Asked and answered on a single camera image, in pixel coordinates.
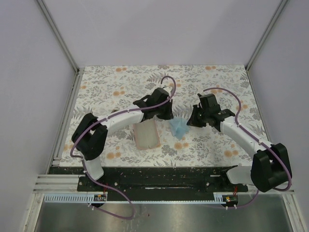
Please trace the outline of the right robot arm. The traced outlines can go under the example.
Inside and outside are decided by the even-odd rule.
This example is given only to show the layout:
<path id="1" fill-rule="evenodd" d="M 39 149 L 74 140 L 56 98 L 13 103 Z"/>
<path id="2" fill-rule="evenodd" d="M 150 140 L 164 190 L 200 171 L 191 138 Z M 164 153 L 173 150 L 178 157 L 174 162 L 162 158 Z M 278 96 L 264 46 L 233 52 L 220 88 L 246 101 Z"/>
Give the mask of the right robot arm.
<path id="1" fill-rule="evenodd" d="M 202 128 L 209 124 L 234 140 L 252 158 L 250 167 L 230 168 L 220 178 L 220 187 L 231 191 L 237 184 L 245 184 L 254 185 L 261 192 L 271 189 L 288 191 L 292 185 L 292 171 L 286 147 L 258 137 L 238 122 L 238 114 L 228 109 L 219 109 L 203 109 L 194 105 L 187 125 Z"/>

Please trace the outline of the light blue cleaning cloth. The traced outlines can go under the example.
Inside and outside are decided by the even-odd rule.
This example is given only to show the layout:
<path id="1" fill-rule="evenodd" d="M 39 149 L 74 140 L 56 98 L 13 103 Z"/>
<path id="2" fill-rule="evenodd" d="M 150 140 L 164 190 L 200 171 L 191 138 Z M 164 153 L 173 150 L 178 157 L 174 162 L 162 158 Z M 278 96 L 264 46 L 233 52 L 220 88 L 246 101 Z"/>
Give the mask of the light blue cleaning cloth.
<path id="1" fill-rule="evenodd" d="M 178 140 L 181 140 L 184 135 L 189 131 L 189 126 L 187 125 L 187 122 L 187 119 L 181 117 L 175 117 L 169 121 L 171 133 Z"/>

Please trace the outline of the pink glasses case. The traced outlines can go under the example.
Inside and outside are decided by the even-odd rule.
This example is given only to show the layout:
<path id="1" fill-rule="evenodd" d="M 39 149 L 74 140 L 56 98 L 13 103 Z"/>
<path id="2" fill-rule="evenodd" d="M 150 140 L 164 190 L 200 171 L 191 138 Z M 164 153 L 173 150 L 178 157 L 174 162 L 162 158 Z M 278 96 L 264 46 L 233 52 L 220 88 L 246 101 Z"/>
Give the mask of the pink glasses case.
<path id="1" fill-rule="evenodd" d="M 154 149 L 160 146 L 157 127 L 153 119 L 134 124 L 133 132 L 138 150 Z"/>

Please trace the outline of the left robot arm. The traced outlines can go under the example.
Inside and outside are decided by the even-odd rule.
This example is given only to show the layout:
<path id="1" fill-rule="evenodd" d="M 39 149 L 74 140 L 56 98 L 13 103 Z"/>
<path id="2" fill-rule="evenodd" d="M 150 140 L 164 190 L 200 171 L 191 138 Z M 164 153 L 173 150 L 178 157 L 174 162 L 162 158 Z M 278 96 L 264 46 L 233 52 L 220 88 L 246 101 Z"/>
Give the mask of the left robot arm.
<path id="1" fill-rule="evenodd" d="M 74 155 L 73 150 L 70 155 L 82 160 L 84 171 L 90 176 L 88 185 L 92 190 L 99 191 L 105 185 L 100 155 L 105 147 L 107 137 L 119 129 L 144 122 L 154 116 L 163 120 L 172 119 L 172 100 L 165 104 L 159 104 L 156 108 L 147 107 L 143 102 L 141 107 L 133 104 L 125 110 L 106 116 L 96 117 L 89 113 L 83 117 L 71 138 L 73 149 L 77 149 L 79 155 Z"/>

